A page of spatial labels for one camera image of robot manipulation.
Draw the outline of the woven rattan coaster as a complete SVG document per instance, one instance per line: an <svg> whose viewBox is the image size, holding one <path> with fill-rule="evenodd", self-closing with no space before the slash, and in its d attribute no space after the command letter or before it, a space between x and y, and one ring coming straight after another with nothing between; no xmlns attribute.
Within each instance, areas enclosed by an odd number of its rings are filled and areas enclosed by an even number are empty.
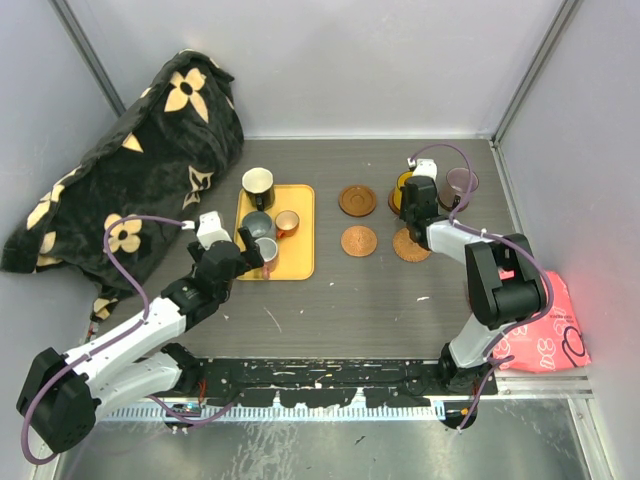
<svg viewBox="0 0 640 480"><path fill-rule="evenodd" d="M397 231L392 240L392 246L396 255L410 263L418 263L426 260L431 252L414 242L407 228Z"/></svg>
<svg viewBox="0 0 640 480"><path fill-rule="evenodd" d="M355 225L343 232L340 244L347 255L366 257L376 250L378 240L376 233L372 229L362 225Z"/></svg>

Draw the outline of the small red cup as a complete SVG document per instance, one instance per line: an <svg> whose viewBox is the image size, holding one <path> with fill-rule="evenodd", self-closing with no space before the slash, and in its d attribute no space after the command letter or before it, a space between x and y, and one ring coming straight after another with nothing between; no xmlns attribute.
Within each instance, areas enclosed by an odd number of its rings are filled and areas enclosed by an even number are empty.
<svg viewBox="0 0 640 480"><path fill-rule="evenodd" d="M276 238L282 239L293 236L299 227L299 215L292 210L281 211L275 218Z"/></svg>

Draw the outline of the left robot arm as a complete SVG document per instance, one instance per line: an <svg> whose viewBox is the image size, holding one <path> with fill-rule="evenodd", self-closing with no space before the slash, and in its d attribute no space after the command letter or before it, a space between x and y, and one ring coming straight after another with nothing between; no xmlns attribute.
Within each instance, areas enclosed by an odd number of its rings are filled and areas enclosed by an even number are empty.
<svg viewBox="0 0 640 480"><path fill-rule="evenodd" d="M106 415L138 399L197 390L202 364L174 340L212 316L229 299L236 278L263 266L249 229L238 232L242 247L228 237L207 248L191 243L191 272L135 317L64 354L48 348L34 358L16 405L25 455L31 431L59 454L80 443Z"/></svg>

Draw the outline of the purple mug black handle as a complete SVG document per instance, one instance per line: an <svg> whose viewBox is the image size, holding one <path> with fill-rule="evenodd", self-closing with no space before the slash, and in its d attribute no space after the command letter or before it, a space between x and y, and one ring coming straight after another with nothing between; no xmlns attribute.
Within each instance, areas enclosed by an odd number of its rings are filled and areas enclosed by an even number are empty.
<svg viewBox="0 0 640 480"><path fill-rule="evenodd" d="M479 179L467 168L457 167L449 170L442 186L438 190L438 201L447 211L454 210L462 201L468 187L474 192L479 186Z"/></svg>

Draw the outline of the black mug cream interior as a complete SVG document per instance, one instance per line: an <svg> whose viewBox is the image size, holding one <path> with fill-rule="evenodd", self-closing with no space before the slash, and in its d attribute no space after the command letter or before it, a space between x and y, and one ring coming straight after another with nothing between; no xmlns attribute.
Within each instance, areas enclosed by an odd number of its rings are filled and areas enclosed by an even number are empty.
<svg viewBox="0 0 640 480"><path fill-rule="evenodd" d="M242 176L241 186L258 211L266 211L274 204L275 184L270 170L263 167L247 170Z"/></svg>

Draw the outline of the pink mug white interior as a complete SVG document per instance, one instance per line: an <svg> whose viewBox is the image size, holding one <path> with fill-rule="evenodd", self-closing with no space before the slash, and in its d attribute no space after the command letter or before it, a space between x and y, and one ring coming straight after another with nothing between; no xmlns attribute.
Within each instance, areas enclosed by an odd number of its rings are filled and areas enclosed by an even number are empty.
<svg viewBox="0 0 640 480"><path fill-rule="evenodd" d="M269 280L271 274L278 266L279 261L279 247L277 242L269 237L261 237L255 241L259 253L263 259L263 266L261 267L261 274L264 280Z"/></svg>

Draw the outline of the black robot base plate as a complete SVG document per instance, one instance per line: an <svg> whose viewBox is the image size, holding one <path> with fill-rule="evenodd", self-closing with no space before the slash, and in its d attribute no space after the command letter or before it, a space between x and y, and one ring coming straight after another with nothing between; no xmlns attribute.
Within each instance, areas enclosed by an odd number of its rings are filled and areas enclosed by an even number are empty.
<svg viewBox="0 0 640 480"><path fill-rule="evenodd" d="M171 394L202 396L211 406L345 407L358 393L368 408L426 407L434 396L476 393L487 364L448 378L427 360L198 358Z"/></svg>

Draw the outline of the yellow mug black handle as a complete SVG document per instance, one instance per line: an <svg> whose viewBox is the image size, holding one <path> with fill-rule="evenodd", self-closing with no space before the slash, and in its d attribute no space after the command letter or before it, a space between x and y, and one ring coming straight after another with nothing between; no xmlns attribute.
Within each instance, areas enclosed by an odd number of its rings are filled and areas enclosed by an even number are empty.
<svg viewBox="0 0 640 480"><path fill-rule="evenodd" d="M399 203L400 208L401 208L402 195L403 195L402 189L406 183L406 180L409 179L412 175L413 175L413 172L409 170L399 175L396 180L396 185L394 189L396 190L396 201Z"/></svg>

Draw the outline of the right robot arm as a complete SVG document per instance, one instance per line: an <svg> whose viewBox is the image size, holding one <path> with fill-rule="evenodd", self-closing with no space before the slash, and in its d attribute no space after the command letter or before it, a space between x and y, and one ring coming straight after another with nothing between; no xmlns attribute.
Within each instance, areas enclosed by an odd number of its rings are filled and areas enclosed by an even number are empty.
<svg viewBox="0 0 640 480"><path fill-rule="evenodd" d="M483 232L442 215L433 178L412 176L401 192L400 219L410 239L466 269L471 316L442 348L436 373L444 390L459 394L489 364L502 335L547 312L552 285L526 236Z"/></svg>

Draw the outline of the brown wooden saucer coaster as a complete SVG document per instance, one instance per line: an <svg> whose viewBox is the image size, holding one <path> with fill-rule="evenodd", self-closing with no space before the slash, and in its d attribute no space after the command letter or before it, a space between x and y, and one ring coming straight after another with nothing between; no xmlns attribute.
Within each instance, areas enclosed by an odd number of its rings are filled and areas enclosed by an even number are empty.
<svg viewBox="0 0 640 480"><path fill-rule="evenodd" d="M400 215L400 205L399 203L396 201L396 190L392 189L389 193L388 196L388 205L389 208L391 209L391 211L396 215L399 216Z"/></svg>
<svg viewBox="0 0 640 480"><path fill-rule="evenodd" d="M377 206L374 191L361 184L346 186L339 194L340 209L352 217L365 217L371 214Z"/></svg>

